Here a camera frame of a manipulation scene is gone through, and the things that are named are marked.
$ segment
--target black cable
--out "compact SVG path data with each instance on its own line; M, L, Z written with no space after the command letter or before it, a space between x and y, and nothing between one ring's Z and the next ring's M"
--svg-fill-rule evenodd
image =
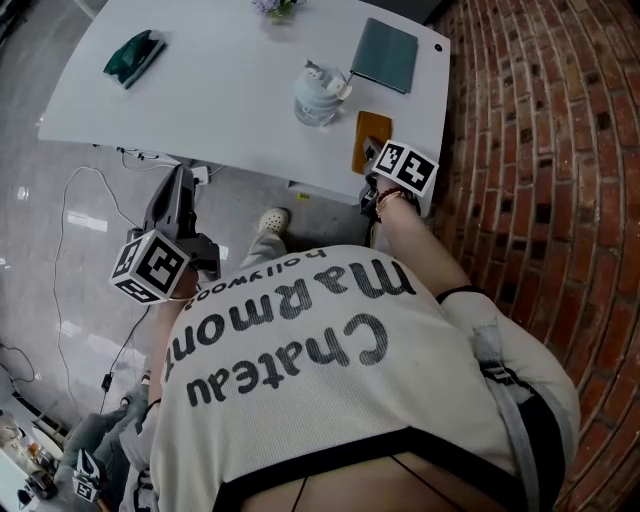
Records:
M424 478L422 478L420 475L418 475L416 472L414 472L411 468L409 468L408 466L404 465L402 462L400 462L398 459L396 459L393 455L390 455L390 457L395 460L398 464L400 464L404 469L406 469L409 473L411 473L413 476L415 476L418 480L420 480L424 485L426 485L429 489L431 489L433 492L435 492L438 496L440 496L444 501L446 501L449 505L451 505L453 508L455 508L456 510L458 510L459 512L467 512L465 509L463 509L460 505L458 505L455 501L452 501L450 498L448 498L447 496L445 496L444 494L442 494L438 489L436 489L433 485L431 485L429 482L427 482Z
M296 502L293 504L293 508L291 509L291 512L296 512L296 507L298 506L298 502L300 501L300 496L302 496L302 491L308 479L309 479L308 476L304 477L304 480L302 481L302 487L300 487L300 491L298 492L298 497L296 498Z
M100 405L100 414L102 414L102 410L104 409L104 401L107 399L107 393L108 391L105 391L104 395L102 395L102 404Z
M104 380L102 381L102 389L104 390L104 396L102 397L102 405L100 406L100 414L102 414L102 409L104 408L104 402L107 399L107 393L109 392L109 389L111 389L111 380L113 379L113 367L118 362L118 359L120 358L120 355L122 354L122 351L129 344L129 341L131 341L131 337L133 336L133 333L135 332L136 328L145 319L145 317L149 313L150 309L151 309L151 306L147 306L147 309L145 310L143 315L140 317L140 320L138 320L136 322L136 324L133 326L133 328L131 329L131 332L129 332L129 336L127 336L127 339L125 340L125 342L120 347L120 350L118 350L118 354L116 355L115 359L113 360L113 363L111 363L111 368L109 368L109 372L106 373L105 376L104 376Z
M33 369L33 365L31 364L31 361L27 357L27 354L24 353L24 350L22 350L21 348L18 348L18 347L8 347L4 343L0 343L0 348L2 348L4 350L7 350L7 351L16 350L16 351L20 352L23 355L23 357L27 360L27 363L29 364L29 367L31 368L31 378L30 379L23 379L22 377L18 377L17 379L14 379L13 377L11 377L11 380L13 380L13 382L24 382L26 384L29 384L30 382L33 382L34 380L36 380L36 372ZM7 370L7 368L4 365L2 365L2 367L6 370L6 372L9 375L11 375L11 372L9 372L9 370Z

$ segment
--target bracelet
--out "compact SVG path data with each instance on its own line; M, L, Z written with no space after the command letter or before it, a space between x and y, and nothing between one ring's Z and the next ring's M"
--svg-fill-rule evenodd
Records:
M378 195L378 199L376 199L376 203L380 204L382 201L384 201L388 196L390 196L394 192L404 192L404 189L400 187L394 187L394 188L385 190L382 194Z
M396 197L401 197L402 199L405 199L405 200L407 199L407 196L405 195L404 190L391 189L391 190L387 190L387 192L383 194L384 197L381 196L381 199L378 198L378 201L376 204L376 213L378 214L378 217L380 217L380 215L382 214L382 210L385 208L385 206L391 199L394 199Z

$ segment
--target white cable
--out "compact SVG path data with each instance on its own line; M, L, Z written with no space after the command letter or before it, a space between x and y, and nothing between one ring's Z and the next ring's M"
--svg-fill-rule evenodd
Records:
M120 161L122 162L122 167L124 167L129 171L153 171L154 169L159 169L160 167L175 167L174 164L159 164L159 165L154 165L153 167L146 167L142 169L138 167L129 167L127 164L124 163L124 153L120 153Z
M58 248L56 249L56 255L55 255L55 258L53 260L53 288L52 288L53 300L56 303L56 312L58 314L58 335L57 335L56 345L58 347L58 352L60 352L60 357L62 358L62 363L64 364L64 367L65 367L65 369L67 371L67 391L69 392L69 397L71 398L71 401L73 402L73 409L75 411L75 416L73 417L73 421L75 421L76 418L78 417L78 404L76 402L75 397L73 396L73 392L71 391L71 376L70 376L69 366L67 365L67 361L65 360L64 354L62 353L62 348L60 347L60 341L61 341L61 336L62 336L62 314L60 313L60 304L58 302L58 295L56 294L56 282L57 282L57 279L58 279L58 258L60 257L60 249L62 248L62 240L64 238L64 209L65 209L65 206L67 204L67 189L69 188L70 183L73 181L73 178L75 178L76 175L82 170L95 172L96 174L98 174L100 176L100 178L102 178L102 183L104 183L104 186L109 191L109 194L111 195L111 199L113 200L113 204L116 207L116 211L118 212L118 215L120 215L120 217L122 217L124 220L126 220L134 228L137 227L131 221L131 219L129 219L129 217L127 217L125 214L123 214L120 211L120 206L118 205L118 201L116 199L116 196L113 194L113 191L111 190L111 187L109 187L109 184L107 183L107 180L104 177L104 174L102 174L98 169L94 169L93 167L86 167L84 165L82 167L78 167L75 170L75 172L69 178L69 181L67 181L67 184L64 187L64 192L62 193L62 210L60 212L60 241L58 242Z

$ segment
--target gray strap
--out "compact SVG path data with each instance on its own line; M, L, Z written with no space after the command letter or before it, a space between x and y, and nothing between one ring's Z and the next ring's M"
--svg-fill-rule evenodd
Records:
M497 320L474 328L471 339L473 350L480 368L492 375L485 377L487 387L495 399L515 454L520 477L527 496L528 512L540 510L540 488L535 457L529 434L522 421L518 404L531 397L528 390L517 385L504 367L502 338Z

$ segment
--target white table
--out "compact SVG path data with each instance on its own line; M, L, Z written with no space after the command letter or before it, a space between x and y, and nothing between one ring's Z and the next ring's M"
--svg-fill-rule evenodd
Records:
M293 83L304 60L348 73L369 17L418 37L411 93L355 77L339 121L301 124ZM168 48L125 91L102 70L149 28ZM215 162L354 202L364 184L351 171L358 112L392 118L394 139L437 161L448 80L448 39L358 0L308 0L286 26L272 26L251 0L109 0L69 59L39 137Z

